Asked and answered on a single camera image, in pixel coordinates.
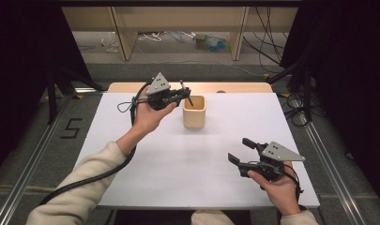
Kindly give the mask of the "wooden shelf unit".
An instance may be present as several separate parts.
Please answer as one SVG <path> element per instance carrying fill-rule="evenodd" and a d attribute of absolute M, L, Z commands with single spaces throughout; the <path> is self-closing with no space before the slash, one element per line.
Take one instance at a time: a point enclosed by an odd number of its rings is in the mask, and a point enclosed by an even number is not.
<path fill-rule="evenodd" d="M 226 32 L 233 60 L 238 60 L 245 32 L 288 33 L 295 7 L 63 7 L 73 31 L 114 31 L 124 60 L 131 57 L 140 32 Z"/>

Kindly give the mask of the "person's right hand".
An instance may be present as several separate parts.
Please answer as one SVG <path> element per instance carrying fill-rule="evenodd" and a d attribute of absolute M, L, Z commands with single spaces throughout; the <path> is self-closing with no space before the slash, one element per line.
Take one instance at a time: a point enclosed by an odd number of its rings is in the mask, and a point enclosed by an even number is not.
<path fill-rule="evenodd" d="M 248 171 L 248 176 L 266 191 L 268 198 L 283 217 L 301 212 L 296 198 L 296 183 L 290 177 L 284 175 L 276 182 L 269 182 L 254 171 Z"/>

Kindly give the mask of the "person's leg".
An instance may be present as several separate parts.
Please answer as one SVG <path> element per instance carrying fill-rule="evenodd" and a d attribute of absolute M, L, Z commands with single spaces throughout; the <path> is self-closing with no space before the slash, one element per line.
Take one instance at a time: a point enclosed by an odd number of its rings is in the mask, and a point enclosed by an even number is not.
<path fill-rule="evenodd" d="M 197 210 L 190 217 L 191 225 L 235 225 L 220 210 Z"/>

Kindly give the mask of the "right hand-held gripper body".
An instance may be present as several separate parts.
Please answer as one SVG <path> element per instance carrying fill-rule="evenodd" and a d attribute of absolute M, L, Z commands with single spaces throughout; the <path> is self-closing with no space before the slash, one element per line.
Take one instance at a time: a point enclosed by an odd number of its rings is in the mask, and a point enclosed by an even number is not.
<path fill-rule="evenodd" d="M 267 181 L 276 181 L 284 173 L 284 161 L 304 161 L 305 158 L 293 152 L 287 147 L 277 143 L 258 143 L 255 149 L 258 154 L 259 162 L 241 162 L 238 165 L 240 175 L 248 177 L 248 171 L 261 174 Z"/>

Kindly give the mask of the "black metal stand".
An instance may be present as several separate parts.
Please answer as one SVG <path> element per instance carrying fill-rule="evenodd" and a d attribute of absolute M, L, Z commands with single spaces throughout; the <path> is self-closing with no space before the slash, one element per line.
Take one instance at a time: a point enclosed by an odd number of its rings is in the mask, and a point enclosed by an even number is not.
<path fill-rule="evenodd" d="M 67 67 L 56 66 L 50 69 L 47 75 L 47 93 L 49 103 L 49 124 L 51 124 L 57 116 L 57 103 L 55 87 L 58 87 L 63 95 L 72 95 L 75 88 L 72 81 L 79 81 L 96 91 L 105 91 L 100 84 L 93 82 L 90 78 L 69 69 Z"/>
<path fill-rule="evenodd" d="M 305 118 L 308 122 L 312 120 L 311 114 L 311 72 L 310 62 L 308 59 L 299 59 L 292 66 L 286 68 L 284 71 L 278 73 L 272 78 L 267 78 L 268 84 L 273 84 L 286 75 L 291 74 L 292 77 L 287 84 L 287 88 L 291 93 L 303 90 L 303 106 L 302 111 L 305 113 Z"/>

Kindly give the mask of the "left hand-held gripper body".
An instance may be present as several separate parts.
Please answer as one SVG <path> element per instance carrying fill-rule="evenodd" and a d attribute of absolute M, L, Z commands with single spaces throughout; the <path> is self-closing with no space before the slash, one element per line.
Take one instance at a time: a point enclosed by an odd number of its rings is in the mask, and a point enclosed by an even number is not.
<path fill-rule="evenodd" d="M 161 73 L 152 80 L 146 91 L 146 96 L 148 104 L 156 111 L 166 108 L 173 102 L 176 105 L 180 103 L 180 99 L 171 90 L 171 85 Z"/>

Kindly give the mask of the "black curtain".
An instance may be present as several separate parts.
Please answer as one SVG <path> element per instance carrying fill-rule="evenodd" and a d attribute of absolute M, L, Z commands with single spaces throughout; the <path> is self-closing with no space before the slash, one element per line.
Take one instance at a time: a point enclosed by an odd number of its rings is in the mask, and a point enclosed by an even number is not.
<path fill-rule="evenodd" d="M 49 0 L 0 0 L 0 168 L 56 66 L 91 79 L 62 8 Z"/>
<path fill-rule="evenodd" d="M 318 94 L 380 200 L 380 0 L 301 0 L 281 65 L 313 38 Z"/>

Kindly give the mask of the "cream square cup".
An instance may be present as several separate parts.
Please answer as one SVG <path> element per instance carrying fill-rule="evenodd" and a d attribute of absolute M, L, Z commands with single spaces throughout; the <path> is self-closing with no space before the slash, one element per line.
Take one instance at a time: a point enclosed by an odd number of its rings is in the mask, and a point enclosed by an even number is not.
<path fill-rule="evenodd" d="M 185 128 L 203 128 L 205 126 L 206 101 L 204 96 L 186 98 L 183 105 L 183 123 Z"/>

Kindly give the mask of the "white table board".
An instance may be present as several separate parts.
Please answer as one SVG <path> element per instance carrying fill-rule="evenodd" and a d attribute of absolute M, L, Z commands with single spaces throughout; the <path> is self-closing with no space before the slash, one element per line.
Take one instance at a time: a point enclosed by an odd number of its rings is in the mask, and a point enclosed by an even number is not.
<path fill-rule="evenodd" d="M 271 205 L 266 193 L 240 175 L 228 157 L 258 159 L 243 144 L 297 147 L 273 93 L 206 93 L 205 126 L 186 128 L 174 109 L 137 145 L 101 200 L 121 209 L 254 209 Z"/>

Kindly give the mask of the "wooden table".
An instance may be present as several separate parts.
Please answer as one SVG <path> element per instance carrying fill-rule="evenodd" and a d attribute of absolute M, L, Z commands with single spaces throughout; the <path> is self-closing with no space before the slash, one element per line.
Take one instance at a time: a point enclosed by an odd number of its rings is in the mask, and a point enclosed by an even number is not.
<path fill-rule="evenodd" d="M 113 82 L 108 93 L 137 93 L 143 82 Z M 193 94 L 199 93 L 272 93 L 266 82 L 186 82 Z"/>

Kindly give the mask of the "green and blue packaging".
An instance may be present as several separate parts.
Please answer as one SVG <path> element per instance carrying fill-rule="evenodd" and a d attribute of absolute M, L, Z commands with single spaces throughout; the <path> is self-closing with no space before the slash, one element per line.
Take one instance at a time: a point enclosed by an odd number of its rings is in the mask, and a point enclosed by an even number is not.
<path fill-rule="evenodd" d="M 213 37 L 207 34 L 196 34 L 193 38 L 197 48 L 208 50 L 212 53 L 218 51 L 231 51 L 231 47 L 224 38 Z"/>

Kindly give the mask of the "clear plastic wrapper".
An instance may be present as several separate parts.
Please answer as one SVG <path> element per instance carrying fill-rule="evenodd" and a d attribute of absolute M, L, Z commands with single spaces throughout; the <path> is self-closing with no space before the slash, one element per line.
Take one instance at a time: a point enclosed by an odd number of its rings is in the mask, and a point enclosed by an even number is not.
<path fill-rule="evenodd" d="M 109 32 L 106 37 L 101 39 L 101 45 L 107 53 L 119 53 L 119 44 L 116 40 L 115 32 Z"/>

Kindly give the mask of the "black pen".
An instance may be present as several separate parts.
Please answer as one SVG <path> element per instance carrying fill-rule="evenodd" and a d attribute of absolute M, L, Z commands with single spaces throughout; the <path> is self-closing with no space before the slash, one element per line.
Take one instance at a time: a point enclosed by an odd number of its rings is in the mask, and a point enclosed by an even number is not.
<path fill-rule="evenodd" d="M 190 92 L 191 90 L 185 86 L 184 82 L 182 80 L 179 81 L 180 85 L 181 85 L 181 89 L 180 89 L 180 92 L 181 92 L 181 96 L 182 98 L 187 98 L 189 100 L 189 103 L 190 105 L 193 105 L 193 102 L 190 98 Z"/>

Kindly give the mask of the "aluminium floor rail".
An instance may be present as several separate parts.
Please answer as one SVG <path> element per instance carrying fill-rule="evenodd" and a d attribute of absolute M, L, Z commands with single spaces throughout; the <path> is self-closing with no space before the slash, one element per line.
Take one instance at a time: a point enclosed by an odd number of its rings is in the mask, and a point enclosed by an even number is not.
<path fill-rule="evenodd" d="M 23 171 L 18 180 L 9 190 L 8 197 L 0 208 L 0 225 L 8 225 L 16 208 L 18 207 L 30 179 L 36 171 L 40 160 L 42 159 L 55 131 L 60 123 L 61 116 L 71 101 L 71 96 L 64 96 L 60 105 L 57 107 L 55 118 L 49 122 L 39 139 L 36 148 L 33 150 L 30 158 L 26 162 Z"/>
<path fill-rule="evenodd" d="M 313 209 L 321 225 L 380 225 L 380 200 L 320 102 L 312 102 L 312 120 L 301 111 L 302 99 L 282 105 L 320 205 Z"/>

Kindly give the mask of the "person's left hand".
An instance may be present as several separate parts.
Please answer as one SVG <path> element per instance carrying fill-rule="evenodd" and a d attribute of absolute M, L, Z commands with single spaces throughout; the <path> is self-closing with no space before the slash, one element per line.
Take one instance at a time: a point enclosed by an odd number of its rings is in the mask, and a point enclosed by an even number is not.
<path fill-rule="evenodd" d="M 154 131 L 160 121 L 176 108 L 176 103 L 171 103 L 162 110 L 154 110 L 145 99 L 139 100 L 136 107 L 134 125 L 130 129 L 136 135 L 145 136 Z"/>

